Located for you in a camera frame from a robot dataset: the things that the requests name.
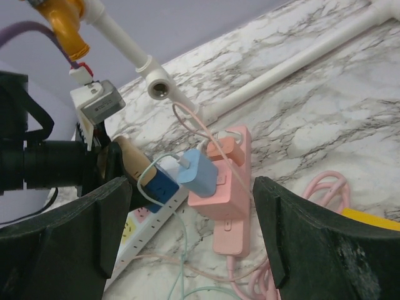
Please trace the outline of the beige cube plug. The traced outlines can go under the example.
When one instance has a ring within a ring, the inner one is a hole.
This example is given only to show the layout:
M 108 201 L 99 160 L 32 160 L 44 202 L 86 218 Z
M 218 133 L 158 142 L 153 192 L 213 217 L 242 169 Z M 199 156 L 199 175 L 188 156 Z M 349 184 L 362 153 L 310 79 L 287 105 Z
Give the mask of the beige cube plug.
M 131 184 L 136 186 L 140 176 L 149 167 L 151 161 L 124 136 L 118 136 L 113 140 L 112 149 L 116 153 L 118 171 L 126 176 Z

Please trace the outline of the blue cube plug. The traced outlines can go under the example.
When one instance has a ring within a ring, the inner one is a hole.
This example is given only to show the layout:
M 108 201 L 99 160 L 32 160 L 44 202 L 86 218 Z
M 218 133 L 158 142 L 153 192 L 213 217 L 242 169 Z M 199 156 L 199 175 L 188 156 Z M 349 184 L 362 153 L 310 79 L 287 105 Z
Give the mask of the blue cube plug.
M 163 204 L 166 204 L 179 190 L 179 185 L 173 178 L 158 167 L 156 175 L 144 187 L 154 200 Z

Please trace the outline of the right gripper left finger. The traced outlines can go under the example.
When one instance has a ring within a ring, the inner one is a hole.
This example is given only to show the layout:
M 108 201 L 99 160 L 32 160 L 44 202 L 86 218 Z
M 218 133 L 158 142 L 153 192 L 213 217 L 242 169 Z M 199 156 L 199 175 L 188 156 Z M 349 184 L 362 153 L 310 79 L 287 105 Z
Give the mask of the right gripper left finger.
M 118 177 L 75 201 L 1 228 L 1 299 L 101 299 L 132 187 Z

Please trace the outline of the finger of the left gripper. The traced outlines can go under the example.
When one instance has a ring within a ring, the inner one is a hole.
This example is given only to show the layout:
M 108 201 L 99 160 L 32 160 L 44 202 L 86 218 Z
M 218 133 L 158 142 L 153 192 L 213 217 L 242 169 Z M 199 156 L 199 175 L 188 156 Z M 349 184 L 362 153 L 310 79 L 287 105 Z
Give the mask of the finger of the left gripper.
M 150 164 L 150 159 L 129 140 L 113 140 L 97 157 L 97 166 L 104 181 L 121 176 L 127 178 L 132 188 L 130 211 L 147 208 L 155 213 L 161 206 L 148 201 L 137 188 L 139 177 Z

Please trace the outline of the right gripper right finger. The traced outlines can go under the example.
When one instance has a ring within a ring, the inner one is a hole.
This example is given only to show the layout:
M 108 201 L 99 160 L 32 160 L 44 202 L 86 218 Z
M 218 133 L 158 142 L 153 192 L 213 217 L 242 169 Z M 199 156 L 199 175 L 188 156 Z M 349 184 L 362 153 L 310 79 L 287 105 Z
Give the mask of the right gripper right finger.
M 398 299 L 399 233 L 294 194 L 269 177 L 252 189 L 282 299 Z

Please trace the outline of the white power strip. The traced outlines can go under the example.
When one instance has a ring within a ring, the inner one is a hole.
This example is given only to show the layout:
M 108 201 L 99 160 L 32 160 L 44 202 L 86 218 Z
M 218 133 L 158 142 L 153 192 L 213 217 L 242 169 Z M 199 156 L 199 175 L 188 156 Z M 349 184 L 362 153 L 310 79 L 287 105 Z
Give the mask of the white power strip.
M 128 264 L 172 216 L 171 211 L 176 210 L 186 200 L 187 196 L 188 191 L 180 187 L 175 195 L 166 202 L 166 206 L 158 212 L 152 213 L 143 208 L 132 211 L 127 215 L 114 270 L 111 278 L 106 281 L 105 288 L 108 288 L 127 268 Z

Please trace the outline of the yellow cube socket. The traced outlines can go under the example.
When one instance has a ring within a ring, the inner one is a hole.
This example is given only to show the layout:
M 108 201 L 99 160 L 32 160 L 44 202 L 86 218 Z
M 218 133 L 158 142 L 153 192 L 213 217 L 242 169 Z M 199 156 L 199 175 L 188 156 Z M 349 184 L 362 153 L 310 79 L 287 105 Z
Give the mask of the yellow cube socket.
M 349 219 L 353 219 L 360 223 L 372 225 L 378 228 L 389 229 L 393 231 L 400 231 L 400 224 L 396 221 L 385 219 L 383 217 L 374 216 L 366 212 L 357 211 L 355 209 L 344 208 L 342 215 Z

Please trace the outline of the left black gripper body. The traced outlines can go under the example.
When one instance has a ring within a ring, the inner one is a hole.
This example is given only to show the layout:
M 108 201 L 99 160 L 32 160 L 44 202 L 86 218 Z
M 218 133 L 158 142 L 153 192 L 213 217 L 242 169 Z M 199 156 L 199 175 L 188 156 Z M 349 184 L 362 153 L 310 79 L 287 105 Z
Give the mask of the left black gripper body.
M 50 141 L 52 117 L 29 95 L 28 76 L 1 72 L 1 192 L 74 186 L 80 196 L 103 184 L 98 162 L 106 145 L 104 123 L 94 128 L 88 151 L 75 141 Z

